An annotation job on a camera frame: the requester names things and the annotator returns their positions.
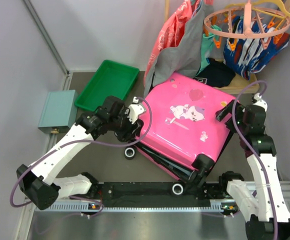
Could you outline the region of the pink hard-shell suitcase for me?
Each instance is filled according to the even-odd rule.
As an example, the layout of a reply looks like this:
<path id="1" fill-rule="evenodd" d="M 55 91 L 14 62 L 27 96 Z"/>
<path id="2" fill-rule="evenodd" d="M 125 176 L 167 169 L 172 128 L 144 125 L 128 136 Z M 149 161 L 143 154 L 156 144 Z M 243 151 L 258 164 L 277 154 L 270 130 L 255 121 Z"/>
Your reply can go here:
<path id="1" fill-rule="evenodd" d="M 173 73 L 146 96 L 142 128 L 124 150 L 141 153 L 177 180 L 176 195 L 200 188 L 231 139 L 217 112 L 234 100 L 228 93 Z"/>

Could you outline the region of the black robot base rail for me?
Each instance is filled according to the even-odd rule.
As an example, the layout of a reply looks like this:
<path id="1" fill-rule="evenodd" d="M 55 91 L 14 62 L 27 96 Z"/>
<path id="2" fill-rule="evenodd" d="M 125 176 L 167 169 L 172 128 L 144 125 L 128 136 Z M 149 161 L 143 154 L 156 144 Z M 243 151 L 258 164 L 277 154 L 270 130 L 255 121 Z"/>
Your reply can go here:
<path id="1" fill-rule="evenodd" d="M 182 182 L 173 192 L 176 182 L 104 182 L 98 185 L 102 202 L 111 206 L 135 206 L 148 203 L 155 207 L 170 207 L 174 204 L 194 206 L 194 202 L 207 200 L 231 200 L 218 183 L 205 182 L 202 186 L 188 185 Z"/>

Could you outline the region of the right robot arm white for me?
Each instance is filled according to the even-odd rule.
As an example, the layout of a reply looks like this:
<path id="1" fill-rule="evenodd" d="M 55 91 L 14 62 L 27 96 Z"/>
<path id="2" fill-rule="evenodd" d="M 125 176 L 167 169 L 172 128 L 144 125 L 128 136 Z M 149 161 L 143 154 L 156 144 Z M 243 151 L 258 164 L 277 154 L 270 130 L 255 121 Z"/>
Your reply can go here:
<path id="1" fill-rule="evenodd" d="M 219 122 L 228 117 L 226 127 L 238 134 L 255 185 L 252 194 L 240 174 L 226 172 L 218 192 L 235 200 L 249 240 L 290 240 L 290 212 L 278 176 L 277 151 L 273 138 L 265 133 L 266 110 L 263 100 L 247 106 L 232 100 L 216 113 Z"/>

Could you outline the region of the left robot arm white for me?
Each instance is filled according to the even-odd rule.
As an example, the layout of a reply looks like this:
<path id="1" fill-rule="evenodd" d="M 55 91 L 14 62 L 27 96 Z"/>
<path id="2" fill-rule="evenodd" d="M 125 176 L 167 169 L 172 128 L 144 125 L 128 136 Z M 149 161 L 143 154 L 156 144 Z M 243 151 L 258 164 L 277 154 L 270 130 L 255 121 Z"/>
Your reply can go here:
<path id="1" fill-rule="evenodd" d="M 113 132 L 120 144 L 110 147 L 127 148 L 140 142 L 140 116 L 151 113 L 149 103 L 135 97 L 129 106 L 124 101 L 108 96 L 95 111 L 83 112 L 65 136 L 45 155 L 30 164 L 21 165 L 17 171 L 16 186 L 39 210 L 48 209 L 54 202 L 74 195 L 94 198 L 99 191 L 97 180 L 88 173 L 74 177 L 58 178 L 61 170 L 89 144 L 98 144 L 99 136 Z"/>

